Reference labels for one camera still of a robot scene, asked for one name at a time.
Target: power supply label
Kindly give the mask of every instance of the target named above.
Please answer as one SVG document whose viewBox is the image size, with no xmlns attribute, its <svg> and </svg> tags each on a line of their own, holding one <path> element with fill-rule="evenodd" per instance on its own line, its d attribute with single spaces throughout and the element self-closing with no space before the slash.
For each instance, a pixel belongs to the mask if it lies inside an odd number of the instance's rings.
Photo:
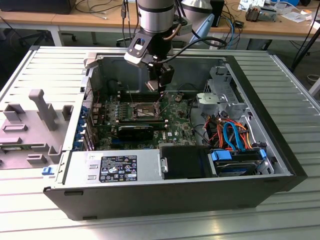
<svg viewBox="0 0 320 240">
<path fill-rule="evenodd" d="M 99 181 L 126 182 L 138 180 L 137 156 L 103 156 Z"/>
</svg>

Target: desk leg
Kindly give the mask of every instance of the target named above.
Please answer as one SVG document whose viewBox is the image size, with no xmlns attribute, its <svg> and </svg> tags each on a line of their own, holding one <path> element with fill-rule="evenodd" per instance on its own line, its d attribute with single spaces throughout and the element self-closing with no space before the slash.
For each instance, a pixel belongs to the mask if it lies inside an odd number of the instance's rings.
<svg viewBox="0 0 320 240">
<path fill-rule="evenodd" d="M 91 38 L 92 38 L 92 43 L 93 43 L 94 45 L 97 45 L 98 42 L 97 42 L 96 32 L 94 32 L 94 31 L 91 32 Z"/>
<path fill-rule="evenodd" d="M 312 85 L 312 87 L 309 90 L 309 93 L 312 97 L 314 97 L 317 92 L 320 91 L 320 77 L 319 79 Z"/>
<path fill-rule="evenodd" d="M 50 27 L 50 32 L 51 32 L 51 35 L 52 35 L 52 38 L 53 38 L 54 45 L 56 47 L 62 47 L 62 46 L 65 45 L 64 44 L 64 40 L 62 38 L 62 35 L 61 35 L 61 32 L 59 31 L 58 26 Z"/>
</svg>

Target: aluminum profile table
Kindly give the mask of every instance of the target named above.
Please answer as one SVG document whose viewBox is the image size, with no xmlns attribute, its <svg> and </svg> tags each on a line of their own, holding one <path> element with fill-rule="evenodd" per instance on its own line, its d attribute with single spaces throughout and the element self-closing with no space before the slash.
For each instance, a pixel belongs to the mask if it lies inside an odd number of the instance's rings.
<svg viewBox="0 0 320 240">
<path fill-rule="evenodd" d="M 271 196 L 257 208 L 72 221 L 42 193 L 43 186 L 53 180 L 43 178 L 42 169 L 0 170 L 0 239 L 319 239 L 318 102 L 274 55 L 261 51 L 189 51 L 236 58 L 306 171 L 307 180 L 290 192 Z M 52 92 L 46 100 L 54 105 L 74 102 L 74 93 L 85 76 L 83 60 L 88 52 L 118 54 L 124 49 L 30 50 L 0 93 L 0 111 L 5 103 L 24 99 L 26 93 L 19 88 L 33 86 L 58 87 L 60 92 Z"/>
</svg>

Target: computer case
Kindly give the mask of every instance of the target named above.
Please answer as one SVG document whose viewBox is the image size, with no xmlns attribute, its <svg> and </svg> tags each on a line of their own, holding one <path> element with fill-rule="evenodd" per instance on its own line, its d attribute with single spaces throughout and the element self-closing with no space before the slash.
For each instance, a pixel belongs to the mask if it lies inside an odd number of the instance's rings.
<svg viewBox="0 0 320 240">
<path fill-rule="evenodd" d="M 225 5 L 225 0 L 211 0 L 210 4 L 212 6 L 212 13 L 214 15 L 212 27 L 217 28 L 219 25 L 222 10 Z"/>
<path fill-rule="evenodd" d="M 3 12 L 69 14 L 77 0 L 0 0 Z"/>
</svg>

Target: black computer case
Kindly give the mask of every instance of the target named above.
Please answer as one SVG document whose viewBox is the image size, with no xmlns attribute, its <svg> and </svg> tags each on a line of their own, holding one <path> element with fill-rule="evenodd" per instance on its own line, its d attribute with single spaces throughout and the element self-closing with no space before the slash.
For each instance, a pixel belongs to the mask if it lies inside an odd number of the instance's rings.
<svg viewBox="0 0 320 240">
<path fill-rule="evenodd" d="M 77 0 L 0 0 L 3 12 L 69 14 Z"/>
</svg>

